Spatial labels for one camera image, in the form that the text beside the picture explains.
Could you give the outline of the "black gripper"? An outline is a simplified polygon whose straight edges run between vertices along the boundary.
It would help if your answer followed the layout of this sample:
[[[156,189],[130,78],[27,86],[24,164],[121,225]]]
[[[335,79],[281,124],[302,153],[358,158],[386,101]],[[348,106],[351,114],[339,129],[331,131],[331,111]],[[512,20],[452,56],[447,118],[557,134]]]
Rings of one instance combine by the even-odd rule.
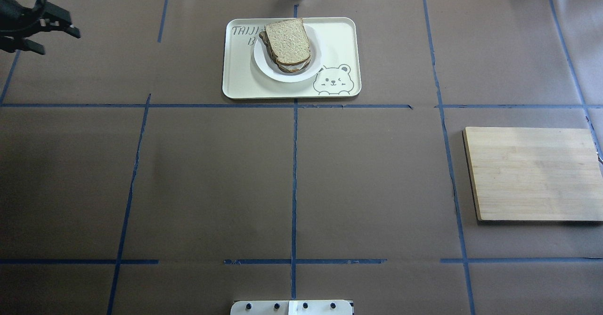
[[[28,40],[29,36],[41,31],[62,31],[75,38],[81,38],[81,32],[73,24],[70,12],[53,3],[47,3],[47,0],[36,0],[33,8],[26,8],[17,0],[1,0],[0,16],[2,51],[30,51],[45,55],[43,45]]]

